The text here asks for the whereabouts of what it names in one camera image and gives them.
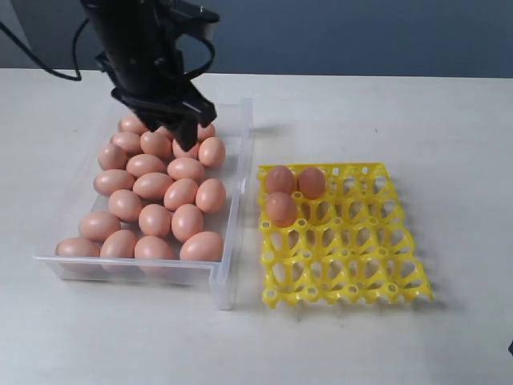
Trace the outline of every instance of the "egg tray cell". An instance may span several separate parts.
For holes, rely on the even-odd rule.
[[[265,215],[265,179],[275,166],[260,166],[265,268],[263,301],[274,309],[285,301],[345,298],[395,303],[423,296],[433,299],[422,264],[414,257],[414,239],[403,224],[404,212],[384,164],[292,164],[294,176],[317,167],[326,178],[326,192],[307,199],[292,194],[297,220],[279,228]]]

